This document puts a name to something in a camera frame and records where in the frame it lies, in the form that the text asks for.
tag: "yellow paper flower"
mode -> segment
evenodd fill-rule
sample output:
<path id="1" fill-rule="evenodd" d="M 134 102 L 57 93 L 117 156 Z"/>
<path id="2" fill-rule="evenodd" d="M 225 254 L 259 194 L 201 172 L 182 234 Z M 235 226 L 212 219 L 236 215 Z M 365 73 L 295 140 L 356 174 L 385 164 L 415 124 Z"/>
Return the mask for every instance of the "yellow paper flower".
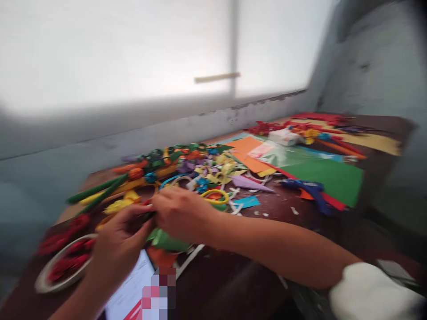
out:
<path id="1" fill-rule="evenodd" d="M 314 130 L 314 129 L 308 129 L 306 130 L 303 135 L 306 139 L 306 144 L 313 144 L 314 140 L 319 136 L 320 131 Z"/>

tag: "screen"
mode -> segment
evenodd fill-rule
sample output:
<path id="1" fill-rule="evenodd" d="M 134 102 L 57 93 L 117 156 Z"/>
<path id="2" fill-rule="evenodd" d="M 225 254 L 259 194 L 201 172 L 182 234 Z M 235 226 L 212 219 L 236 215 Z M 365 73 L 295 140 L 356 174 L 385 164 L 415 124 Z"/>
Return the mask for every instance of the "screen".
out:
<path id="1" fill-rule="evenodd" d="M 107 320 L 134 320 L 141 309 L 142 288 L 151 286 L 154 268 L 145 250 L 141 251 L 135 268 L 105 307 Z"/>

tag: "hot glue gun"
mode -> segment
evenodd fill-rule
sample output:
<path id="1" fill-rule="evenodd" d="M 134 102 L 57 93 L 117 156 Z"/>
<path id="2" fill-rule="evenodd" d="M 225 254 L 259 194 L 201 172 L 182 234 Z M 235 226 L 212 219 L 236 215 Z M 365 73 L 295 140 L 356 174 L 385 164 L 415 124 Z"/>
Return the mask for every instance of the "hot glue gun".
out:
<path id="1" fill-rule="evenodd" d="M 294 190 L 303 189 L 307 191 L 316 201 L 316 204 L 317 204 L 317 207 L 319 208 L 320 213 L 326 216 L 331 215 L 329 207 L 326 204 L 325 199 L 322 197 L 321 192 L 324 190 L 323 184 L 318 182 L 309 182 L 309 181 L 294 180 L 294 179 L 277 180 L 275 182 L 280 183 L 285 188 L 294 189 Z"/>

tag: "sleeve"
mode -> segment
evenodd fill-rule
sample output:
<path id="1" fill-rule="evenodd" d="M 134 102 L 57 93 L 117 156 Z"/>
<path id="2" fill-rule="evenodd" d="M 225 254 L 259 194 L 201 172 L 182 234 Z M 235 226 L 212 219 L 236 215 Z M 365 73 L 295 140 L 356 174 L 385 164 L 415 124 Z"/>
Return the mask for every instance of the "sleeve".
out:
<path id="1" fill-rule="evenodd" d="M 426 302 L 420 294 L 395 283 L 381 269 L 367 263 L 345 267 L 329 299 L 339 320 L 415 320 Z"/>

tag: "wall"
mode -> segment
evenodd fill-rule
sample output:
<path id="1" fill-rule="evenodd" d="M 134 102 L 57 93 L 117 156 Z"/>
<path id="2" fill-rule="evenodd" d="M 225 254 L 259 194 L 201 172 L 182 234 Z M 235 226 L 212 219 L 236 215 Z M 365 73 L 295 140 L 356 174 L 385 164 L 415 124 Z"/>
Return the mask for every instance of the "wall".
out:
<path id="1" fill-rule="evenodd" d="M 427 65 L 421 18 L 410 1 L 382 5 L 343 43 L 320 111 L 401 116 L 419 125 L 389 184 L 427 195 Z"/>
<path id="2" fill-rule="evenodd" d="M 16 282 L 43 233 L 65 208 L 64 199 L 78 190 L 88 174 L 119 164 L 123 155 L 201 141 L 252 126 L 257 120 L 313 111 L 340 51 L 337 27 L 345 3 L 341 1 L 335 10 L 309 88 L 303 93 L 1 160 L 0 296 Z"/>

